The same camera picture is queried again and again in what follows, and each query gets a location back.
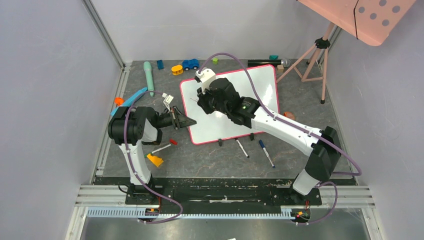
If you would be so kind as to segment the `red marker cap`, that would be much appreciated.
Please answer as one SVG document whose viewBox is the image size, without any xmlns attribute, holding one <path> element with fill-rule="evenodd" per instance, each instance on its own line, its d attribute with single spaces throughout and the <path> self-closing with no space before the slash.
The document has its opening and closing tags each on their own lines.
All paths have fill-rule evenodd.
<svg viewBox="0 0 424 240">
<path fill-rule="evenodd" d="M 169 142 L 172 144 L 172 145 L 177 145 L 178 143 L 177 143 L 177 141 L 175 141 L 174 139 L 172 139 L 172 138 L 170 138 L 169 139 Z"/>
</svg>

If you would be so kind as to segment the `pink framed whiteboard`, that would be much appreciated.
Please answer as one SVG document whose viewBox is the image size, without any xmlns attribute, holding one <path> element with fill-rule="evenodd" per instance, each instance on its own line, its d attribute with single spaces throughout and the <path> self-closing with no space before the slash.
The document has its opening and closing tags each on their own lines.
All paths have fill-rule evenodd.
<svg viewBox="0 0 424 240">
<path fill-rule="evenodd" d="M 265 106 L 272 111 L 279 112 L 279 96 L 277 88 L 276 70 L 272 65 L 262 65 L 249 67 L 247 71 L 252 79 L 255 90 Z M 190 98 L 198 99 L 197 89 L 201 89 L 202 84 L 195 79 L 183 80 L 180 85 L 180 92 L 186 116 L 196 120 L 197 124 L 189 126 L 188 131 L 191 142 L 194 145 L 202 145 L 217 142 L 218 139 L 231 138 L 234 136 L 245 135 L 249 133 L 260 133 L 259 130 L 252 130 L 244 125 L 238 125 L 232 122 L 225 112 L 214 111 L 206 114 L 198 106 L 196 101 Z M 220 97 L 219 100 L 228 100 L 228 97 Z M 229 100 L 226 103 L 219 103 L 221 110 L 237 110 L 241 104 L 239 98 Z"/>
</svg>

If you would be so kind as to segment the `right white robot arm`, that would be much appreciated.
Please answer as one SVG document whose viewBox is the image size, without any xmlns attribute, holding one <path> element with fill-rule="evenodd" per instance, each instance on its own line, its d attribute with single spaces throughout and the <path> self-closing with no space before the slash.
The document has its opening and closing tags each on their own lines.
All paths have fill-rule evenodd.
<svg viewBox="0 0 424 240">
<path fill-rule="evenodd" d="M 234 124 L 268 133 L 308 156 L 288 191 L 293 203 L 302 204 L 314 187 L 330 179 L 341 158 L 337 150 L 340 140 L 334 128 L 309 127 L 271 111 L 255 98 L 240 96 L 227 78 L 194 79 L 201 84 L 196 91 L 197 104 L 206 114 L 220 112 Z"/>
</svg>

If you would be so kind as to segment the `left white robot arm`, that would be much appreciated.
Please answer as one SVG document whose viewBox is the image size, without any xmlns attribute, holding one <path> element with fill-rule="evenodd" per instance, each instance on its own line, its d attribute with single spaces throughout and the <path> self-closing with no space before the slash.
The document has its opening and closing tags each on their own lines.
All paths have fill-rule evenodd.
<svg viewBox="0 0 424 240">
<path fill-rule="evenodd" d="M 145 204 L 151 204 L 157 198 L 143 146 L 159 145 L 163 137 L 162 128 L 173 127 L 179 130 L 196 123 L 196 120 L 184 115 L 176 106 L 163 113 L 146 106 L 135 109 L 119 106 L 116 109 L 108 123 L 107 133 L 125 157 L 130 172 L 129 196 L 137 196 Z"/>
</svg>

